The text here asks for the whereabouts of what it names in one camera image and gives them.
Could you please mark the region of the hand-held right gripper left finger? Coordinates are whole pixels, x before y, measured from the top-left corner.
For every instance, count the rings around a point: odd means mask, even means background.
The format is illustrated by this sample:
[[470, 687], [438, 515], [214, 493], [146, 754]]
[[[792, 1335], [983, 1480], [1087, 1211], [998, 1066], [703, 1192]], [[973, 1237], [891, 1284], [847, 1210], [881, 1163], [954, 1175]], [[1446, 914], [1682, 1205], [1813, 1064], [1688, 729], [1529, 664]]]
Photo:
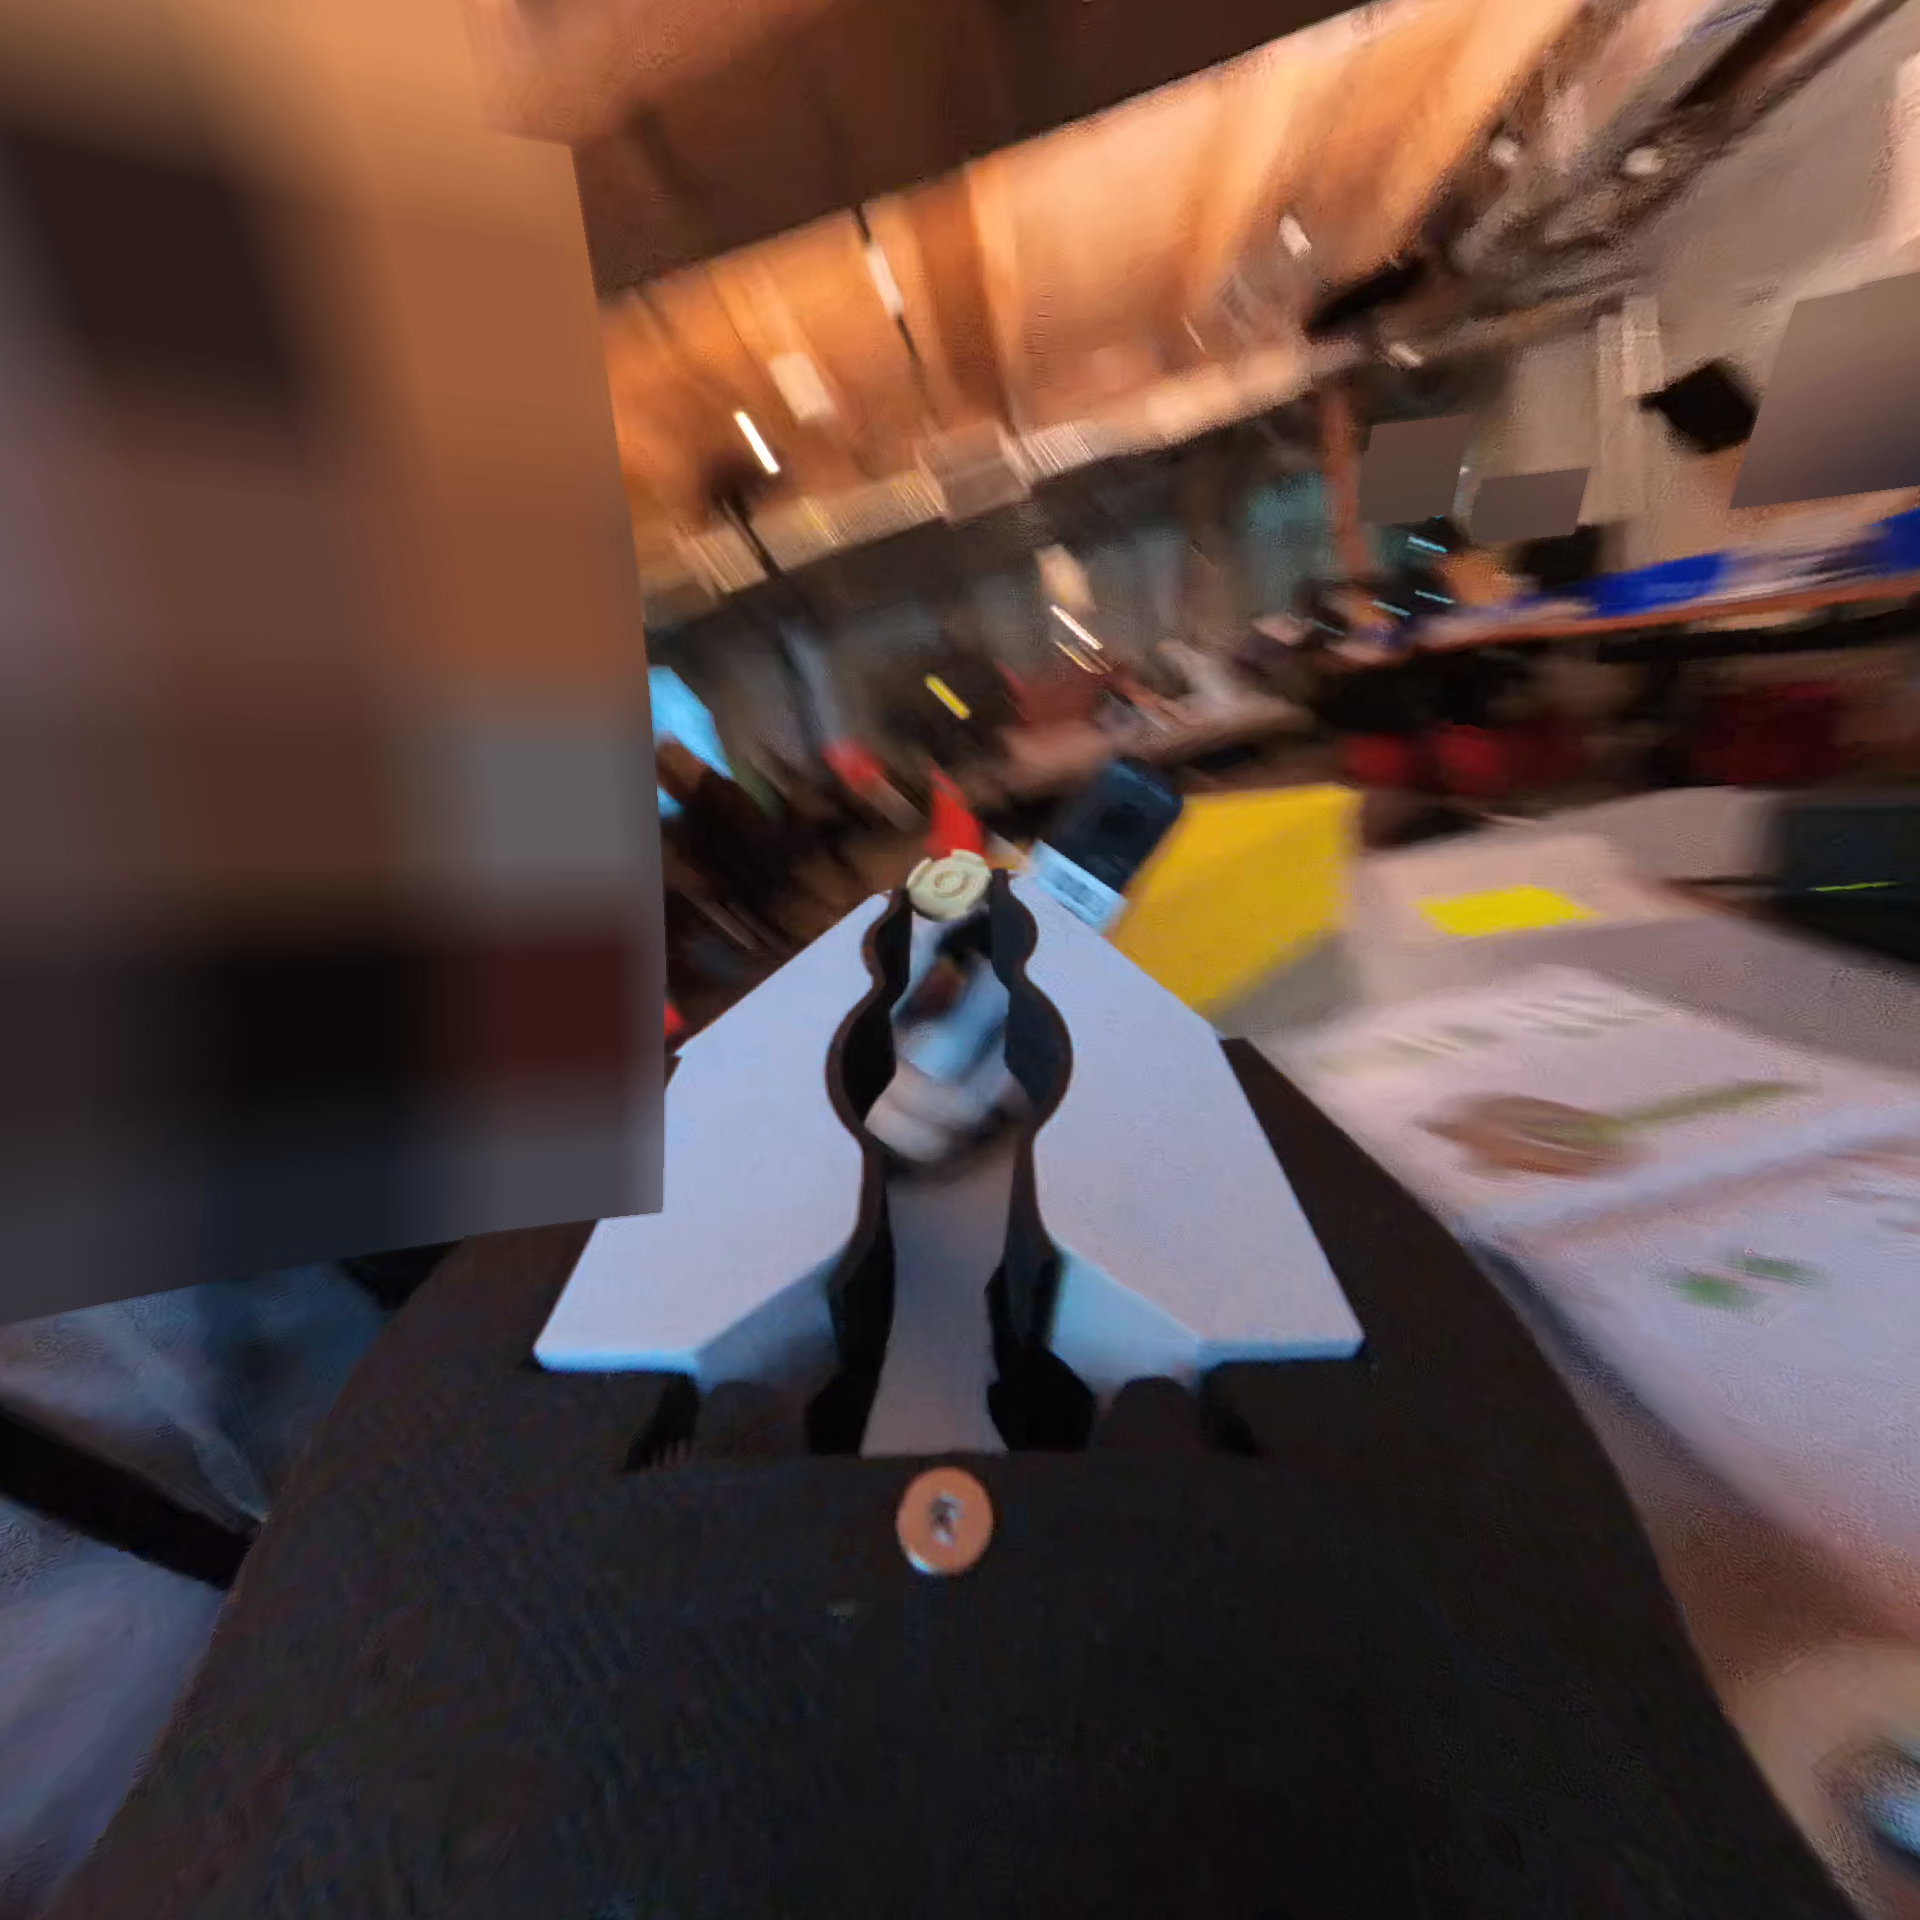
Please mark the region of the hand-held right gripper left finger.
[[535, 1365], [773, 1391], [811, 1452], [859, 1452], [896, 1308], [865, 1117], [896, 1073], [911, 911], [875, 897], [687, 1040], [663, 1093], [663, 1208], [609, 1216]]

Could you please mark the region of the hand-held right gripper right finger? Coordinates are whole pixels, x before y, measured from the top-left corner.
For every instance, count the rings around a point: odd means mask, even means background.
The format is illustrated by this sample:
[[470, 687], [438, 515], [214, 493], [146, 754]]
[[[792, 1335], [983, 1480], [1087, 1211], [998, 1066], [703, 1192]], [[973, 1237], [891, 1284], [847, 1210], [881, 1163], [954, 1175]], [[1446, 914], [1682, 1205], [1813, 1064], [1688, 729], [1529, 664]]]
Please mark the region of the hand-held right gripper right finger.
[[986, 1407], [1010, 1452], [1082, 1449], [1137, 1381], [1352, 1360], [1361, 1327], [1214, 1027], [1032, 880], [986, 956], [1024, 1096]]

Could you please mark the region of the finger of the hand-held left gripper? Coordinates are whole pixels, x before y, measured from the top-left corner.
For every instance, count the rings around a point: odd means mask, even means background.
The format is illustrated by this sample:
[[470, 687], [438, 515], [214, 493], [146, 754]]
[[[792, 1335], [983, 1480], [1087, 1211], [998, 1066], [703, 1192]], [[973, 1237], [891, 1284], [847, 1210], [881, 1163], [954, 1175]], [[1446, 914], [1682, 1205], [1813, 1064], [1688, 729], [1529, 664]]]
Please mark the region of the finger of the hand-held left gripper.
[[1005, 1060], [1010, 994], [989, 968], [939, 968], [893, 1025], [896, 1073], [867, 1133], [902, 1168], [962, 1159], [1029, 1116]]

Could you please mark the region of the yellow plastic bin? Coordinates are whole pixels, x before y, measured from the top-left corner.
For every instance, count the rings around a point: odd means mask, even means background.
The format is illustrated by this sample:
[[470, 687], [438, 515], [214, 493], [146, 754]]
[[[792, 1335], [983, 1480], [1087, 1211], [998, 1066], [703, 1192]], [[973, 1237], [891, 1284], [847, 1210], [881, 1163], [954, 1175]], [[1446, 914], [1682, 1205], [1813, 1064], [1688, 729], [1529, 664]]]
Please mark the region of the yellow plastic bin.
[[1177, 1002], [1221, 1017], [1343, 930], [1358, 851], [1347, 784], [1189, 799], [1109, 941]]

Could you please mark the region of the grey desk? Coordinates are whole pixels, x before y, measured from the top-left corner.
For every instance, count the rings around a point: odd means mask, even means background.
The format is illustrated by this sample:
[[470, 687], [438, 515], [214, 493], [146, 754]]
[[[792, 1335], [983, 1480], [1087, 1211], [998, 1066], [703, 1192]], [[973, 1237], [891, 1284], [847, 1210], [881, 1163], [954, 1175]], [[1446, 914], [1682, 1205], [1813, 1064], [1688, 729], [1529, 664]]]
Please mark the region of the grey desk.
[[[1775, 1841], [1791, 1820], [1789, 1867], [1818, 1859], [1813, 1915], [1915, 1915], [1915, 1860], [1883, 1842], [1855, 1795], [1875, 1745], [1915, 1733], [1915, 1608], [1845, 1572], [1838, 1553], [1800, 1543], [1757, 1501], [1709, 1469], [1624, 1377], [1547, 1311], [1522, 1273], [1466, 1255], [1329, 1120], [1291, 1089], [1291, 1052], [1309, 1017], [1472, 986], [1501, 957], [1594, 953], [1629, 986], [1679, 987], [1686, 1002], [1769, 1021], [1794, 1040], [1854, 1040], [1873, 1017], [1905, 1020], [1915, 992], [1889, 963], [1865, 981], [1815, 987], [1816, 968], [1741, 940], [1733, 997], [1705, 999], [1701, 914], [1726, 920], [1759, 875], [1786, 796], [1701, 786], [1573, 807], [1537, 824], [1441, 825], [1413, 805], [1371, 799], [1378, 845], [1359, 857], [1352, 927], [1326, 953], [1251, 992], [1232, 1027], [1232, 1068], [1280, 1149], [1311, 1225], [1327, 1229], [1335, 1273], [1350, 1284], [1371, 1347], [1352, 1365], [1307, 1365], [1307, 1385], [1230, 1383], [1230, 1415], [1281, 1452], [1320, 1437], [1417, 1443], [1433, 1465], [1392, 1453], [1327, 1453], [1361, 1492], [1410, 1513], [1417, 1565], [1441, 1595], [1466, 1594], [1465, 1553], [1478, 1535], [1450, 1492], [1494, 1497], [1494, 1571], [1483, 1589], [1501, 1624], [1569, 1624], [1573, 1663], [1600, 1704], [1635, 1700], [1655, 1733], [1701, 1738], [1718, 1784], [1766, 1781], [1766, 1812], [1737, 1837]], [[1478, 936], [1453, 951], [1415, 928], [1417, 891], [1450, 895], [1456, 873], [1531, 868], [1552, 837], [1593, 840], [1649, 897], [1646, 920], [1593, 936]]]

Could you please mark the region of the clear sheet with yellow square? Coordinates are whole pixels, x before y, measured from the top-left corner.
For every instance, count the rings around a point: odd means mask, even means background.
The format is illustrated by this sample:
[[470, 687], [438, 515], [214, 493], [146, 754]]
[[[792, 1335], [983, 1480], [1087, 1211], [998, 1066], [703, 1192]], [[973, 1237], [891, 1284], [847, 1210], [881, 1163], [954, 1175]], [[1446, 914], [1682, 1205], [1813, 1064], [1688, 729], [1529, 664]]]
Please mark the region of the clear sheet with yellow square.
[[1520, 937], [1600, 920], [1594, 906], [1535, 883], [1509, 883], [1450, 897], [1417, 897], [1419, 924], [1456, 941]]

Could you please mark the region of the instruction booklet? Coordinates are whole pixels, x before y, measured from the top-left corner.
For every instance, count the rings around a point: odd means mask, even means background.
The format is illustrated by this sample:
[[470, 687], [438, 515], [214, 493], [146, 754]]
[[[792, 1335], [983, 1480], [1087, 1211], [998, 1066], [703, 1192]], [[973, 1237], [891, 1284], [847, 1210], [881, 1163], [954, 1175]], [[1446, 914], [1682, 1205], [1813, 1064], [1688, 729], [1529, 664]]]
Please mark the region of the instruction booklet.
[[1345, 1016], [1294, 1068], [1721, 1477], [1915, 1553], [1915, 1074], [1569, 968]]

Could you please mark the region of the black box device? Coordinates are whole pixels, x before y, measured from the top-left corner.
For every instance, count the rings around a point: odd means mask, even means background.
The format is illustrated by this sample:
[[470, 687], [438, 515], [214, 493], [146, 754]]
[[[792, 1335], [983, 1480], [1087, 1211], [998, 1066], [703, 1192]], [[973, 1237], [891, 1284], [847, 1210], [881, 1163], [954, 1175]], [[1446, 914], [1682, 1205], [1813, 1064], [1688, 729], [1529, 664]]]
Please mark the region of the black box device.
[[1771, 832], [1771, 911], [1838, 947], [1918, 964], [1918, 799], [1800, 799]]

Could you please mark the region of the person's grey trousers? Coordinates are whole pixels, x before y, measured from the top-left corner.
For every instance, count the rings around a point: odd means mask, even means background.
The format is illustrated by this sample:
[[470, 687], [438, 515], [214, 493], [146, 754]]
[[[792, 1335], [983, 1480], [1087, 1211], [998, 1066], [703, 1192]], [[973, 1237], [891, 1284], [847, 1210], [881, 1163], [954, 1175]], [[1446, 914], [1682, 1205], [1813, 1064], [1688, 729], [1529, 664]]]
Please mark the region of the person's grey trousers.
[[99, 1837], [224, 1604], [82, 1520], [85, 1475], [179, 1516], [177, 1560], [243, 1553], [384, 1323], [336, 1264], [5, 1323], [5, 1915], [48, 1907]]

